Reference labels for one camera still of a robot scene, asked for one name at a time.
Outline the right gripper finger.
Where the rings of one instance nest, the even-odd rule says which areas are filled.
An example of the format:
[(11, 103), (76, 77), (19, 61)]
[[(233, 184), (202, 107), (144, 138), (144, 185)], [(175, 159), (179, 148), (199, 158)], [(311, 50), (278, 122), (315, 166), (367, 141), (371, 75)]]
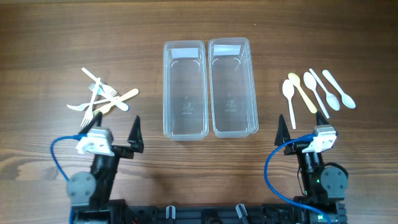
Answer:
[(290, 133), (289, 129), (286, 125), (284, 116), (282, 114), (279, 115), (279, 121), (278, 121), (278, 129), (274, 141), (275, 146), (281, 146), (283, 143), (290, 141)]
[(317, 122), (317, 126), (329, 125), (329, 122), (327, 121), (327, 119), (319, 111), (316, 112), (316, 122)]

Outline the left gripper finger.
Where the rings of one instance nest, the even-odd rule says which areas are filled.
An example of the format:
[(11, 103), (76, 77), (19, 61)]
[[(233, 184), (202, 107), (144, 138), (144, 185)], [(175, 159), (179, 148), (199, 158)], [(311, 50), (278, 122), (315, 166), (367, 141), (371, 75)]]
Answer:
[(82, 129), (82, 134), (87, 134), (93, 126), (101, 126), (103, 114), (99, 112), (94, 115), (93, 119)]
[(127, 142), (130, 144), (130, 147), (134, 152), (143, 153), (144, 141), (141, 131), (141, 119), (138, 115), (134, 120), (134, 124), (131, 128), (131, 132), (129, 134)]

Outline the white fork diagonal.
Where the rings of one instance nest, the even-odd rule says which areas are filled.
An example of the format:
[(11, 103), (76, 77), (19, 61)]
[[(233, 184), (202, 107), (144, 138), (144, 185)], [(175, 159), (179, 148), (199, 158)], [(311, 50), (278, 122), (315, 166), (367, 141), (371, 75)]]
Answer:
[(96, 99), (100, 83), (101, 83), (101, 79), (97, 78), (96, 79), (96, 83), (95, 83), (95, 87), (93, 89), (93, 93), (92, 93), (92, 96), (91, 96), (91, 100), (90, 100), (89, 106), (88, 106), (88, 108), (87, 108), (87, 110), (85, 112), (85, 115), (83, 117), (83, 120), (82, 120), (82, 122), (80, 124), (80, 126), (82, 128), (84, 128), (94, 117), (94, 115), (93, 115), (93, 104), (94, 104), (94, 101)]

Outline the white fork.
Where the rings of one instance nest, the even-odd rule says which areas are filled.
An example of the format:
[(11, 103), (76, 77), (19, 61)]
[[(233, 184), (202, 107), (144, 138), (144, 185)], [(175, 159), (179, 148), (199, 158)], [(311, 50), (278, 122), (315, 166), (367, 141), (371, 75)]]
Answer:
[[(118, 98), (119, 98), (119, 97), (116, 96), (116, 97), (110, 98), (110, 99), (106, 99), (106, 98), (105, 98), (105, 99), (103, 99), (103, 100), (96, 100), (96, 101), (93, 102), (93, 104), (94, 104), (94, 105), (102, 104), (102, 103), (109, 102), (109, 101), (111, 101), (111, 100), (116, 100), (116, 99), (118, 99)], [(78, 105), (78, 106), (67, 105), (67, 107), (68, 107), (69, 109), (71, 109), (71, 110), (83, 111), (83, 110), (84, 110), (85, 108), (87, 108), (89, 105), (90, 105), (90, 103), (82, 103), (82, 104), (80, 104), (80, 105)]]

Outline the light blue plastic fork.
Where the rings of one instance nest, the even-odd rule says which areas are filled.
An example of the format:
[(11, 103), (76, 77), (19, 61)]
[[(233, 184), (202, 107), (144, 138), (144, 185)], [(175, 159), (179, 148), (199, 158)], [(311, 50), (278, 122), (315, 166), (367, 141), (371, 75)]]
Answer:
[[(91, 91), (93, 91), (93, 90), (94, 90), (94, 87), (95, 87), (95, 84), (91, 84), (91, 85), (89, 86), (89, 89), (90, 89)], [(101, 85), (98, 87), (98, 94), (101, 95), (101, 96), (103, 96), (103, 97), (105, 97), (106, 99), (114, 98), (114, 95), (110, 95), (110, 94), (106, 93), (106, 92), (103, 90), (103, 88), (102, 88)], [(116, 104), (116, 106), (117, 106), (119, 109), (123, 110), (123, 111), (127, 111), (127, 110), (129, 109), (129, 106), (128, 106), (127, 104), (123, 103), (123, 102)]]

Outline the white fork handle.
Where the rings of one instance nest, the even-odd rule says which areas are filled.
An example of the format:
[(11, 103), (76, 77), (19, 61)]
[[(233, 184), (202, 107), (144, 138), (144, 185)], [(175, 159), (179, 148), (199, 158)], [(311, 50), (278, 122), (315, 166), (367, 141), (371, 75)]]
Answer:
[[(90, 71), (88, 71), (86, 68), (82, 68), (81, 70), (82, 70), (86, 75), (88, 75), (91, 79), (93, 79), (93, 80), (96, 80), (96, 79), (97, 79), (97, 78), (96, 78)], [(105, 93), (107, 93), (107, 94), (109, 94), (109, 95), (111, 95), (111, 96), (116, 96), (116, 95), (118, 95), (117, 91), (116, 91), (113, 87), (111, 87), (111, 86), (109, 86), (109, 85), (107, 85), (107, 84), (101, 83), (101, 87), (102, 87), (102, 89), (103, 89), (103, 91), (104, 91)]]

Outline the yellow plastic fork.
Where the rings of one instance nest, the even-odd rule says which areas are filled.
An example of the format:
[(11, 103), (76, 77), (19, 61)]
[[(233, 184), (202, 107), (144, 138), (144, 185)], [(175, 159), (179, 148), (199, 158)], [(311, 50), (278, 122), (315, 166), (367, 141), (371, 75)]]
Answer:
[(112, 98), (110, 103), (98, 108), (97, 110), (94, 110), (93, 114), (94, 115), (97, 115), (98, 113), (106, 114), (116, 104), (122, 103), (123, 101), (128, 100), (130, 98), (133, 98), (133, 97), (135, 97), (138, 94), (139, 94), (139, 90), (137, 88), (134, 88), (134, 89), (130, 90), (129, 92), (125, 93), (122, 96), (119, 96), (119, 97), (116, 97), (116, 98)]

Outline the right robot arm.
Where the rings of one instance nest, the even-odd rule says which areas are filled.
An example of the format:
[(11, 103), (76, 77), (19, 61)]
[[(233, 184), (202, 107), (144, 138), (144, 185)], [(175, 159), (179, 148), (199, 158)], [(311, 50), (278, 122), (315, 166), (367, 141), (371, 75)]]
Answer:
[(335, 163), (325, 163), (322, 152), (331, 149), (338, 132), (319, 112), (313, 133), (292, 139), (282, 115), (274, 144), (285, 147), (284, 155), (296, 156), (297, 177), (301, 196), (295, 196), (287, 204), (265, 208), (265, 215), (272, 215), (272, 223), (347, 223), (345, 190), (348, 186), (347, 170)]

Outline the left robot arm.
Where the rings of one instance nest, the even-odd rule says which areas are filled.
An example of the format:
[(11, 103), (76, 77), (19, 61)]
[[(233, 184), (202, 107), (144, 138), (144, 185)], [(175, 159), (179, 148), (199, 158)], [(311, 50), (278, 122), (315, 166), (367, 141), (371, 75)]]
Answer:
[(141, 119), (136, 116), (129, 133), (128, 146), (113, 144), (110, 129), (101, 126), (102, 114), (96, 115), (79, 133), (76, 149), (94, 155), (90, 171), (72, 175), (67, 182), (71, 200), (71, 223), (130, 223), (132, 212), (124, 199), (110, 195), (120, 159), (133, 159), (144, 151)]

